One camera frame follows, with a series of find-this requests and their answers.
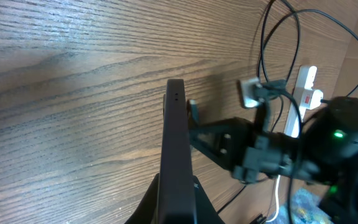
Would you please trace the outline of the blue Samsung smartphone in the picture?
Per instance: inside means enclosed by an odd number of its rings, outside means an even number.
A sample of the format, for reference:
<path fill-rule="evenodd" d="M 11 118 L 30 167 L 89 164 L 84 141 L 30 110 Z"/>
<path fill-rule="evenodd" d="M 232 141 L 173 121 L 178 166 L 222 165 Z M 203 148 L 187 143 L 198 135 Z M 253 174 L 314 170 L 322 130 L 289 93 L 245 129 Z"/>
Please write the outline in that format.
<path fill-rule="evenodd" d="M 185 86 L 181 79 L 167 81 L 163 107 L 157 221 L 196 223 Z"/>

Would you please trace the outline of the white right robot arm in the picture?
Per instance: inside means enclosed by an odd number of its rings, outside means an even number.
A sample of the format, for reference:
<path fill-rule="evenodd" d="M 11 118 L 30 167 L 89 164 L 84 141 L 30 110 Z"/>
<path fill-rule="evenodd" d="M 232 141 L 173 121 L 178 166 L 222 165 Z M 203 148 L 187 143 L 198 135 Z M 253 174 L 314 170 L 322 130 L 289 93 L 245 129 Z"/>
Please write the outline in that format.
<path fill-rule="evenodd" d="M 298 137 L 271 132 L 269 112 L 262 104 L 254 121 L 193 126 L 190 143 L 247 184 L 263 173 L 328 185 L 320 208 L 334 223 L 358 223 L 358 99 L 333 98 Z"/>

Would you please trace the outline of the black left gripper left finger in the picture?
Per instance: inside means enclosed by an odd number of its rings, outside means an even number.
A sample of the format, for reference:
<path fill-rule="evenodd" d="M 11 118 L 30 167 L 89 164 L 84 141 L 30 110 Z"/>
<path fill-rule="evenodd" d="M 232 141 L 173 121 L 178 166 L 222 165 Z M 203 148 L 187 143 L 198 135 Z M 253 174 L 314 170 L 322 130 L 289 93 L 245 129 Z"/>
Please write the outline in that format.
<path fill-rule="evenodd" d="M 158 199 L 158 182 L 159 174 L 154 176 L 153 181 L 149 185 L 145 195 L 135 209 L 134 213 L 129 217 L 125 224 L 152 224 L 155 218 Z"/>

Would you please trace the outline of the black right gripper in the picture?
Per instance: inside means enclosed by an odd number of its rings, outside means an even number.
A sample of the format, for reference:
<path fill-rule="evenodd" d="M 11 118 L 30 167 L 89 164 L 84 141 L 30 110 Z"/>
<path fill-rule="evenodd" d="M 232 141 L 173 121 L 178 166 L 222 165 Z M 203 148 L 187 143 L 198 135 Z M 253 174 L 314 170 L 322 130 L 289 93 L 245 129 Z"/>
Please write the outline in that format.
<path fill-rule="evenodd" d="M 258 132 L 245 119 L 225 119 L 189 129 L 190 144 L 233 178 L 256 182 L 259 173 L 314 181 L 317 163 L 297 158 L 300 140 L 283 133 Z"/>

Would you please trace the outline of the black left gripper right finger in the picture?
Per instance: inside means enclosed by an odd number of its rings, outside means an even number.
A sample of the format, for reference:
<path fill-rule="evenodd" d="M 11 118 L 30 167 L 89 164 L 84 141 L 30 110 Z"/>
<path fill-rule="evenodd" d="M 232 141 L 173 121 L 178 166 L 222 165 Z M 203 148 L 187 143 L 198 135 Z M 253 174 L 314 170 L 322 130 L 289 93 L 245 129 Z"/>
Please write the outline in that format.
<path fill-rule="evenodd" d="M 195 175 L 193 176 L 193 182 L 197 224 L 224 224 Z"/>

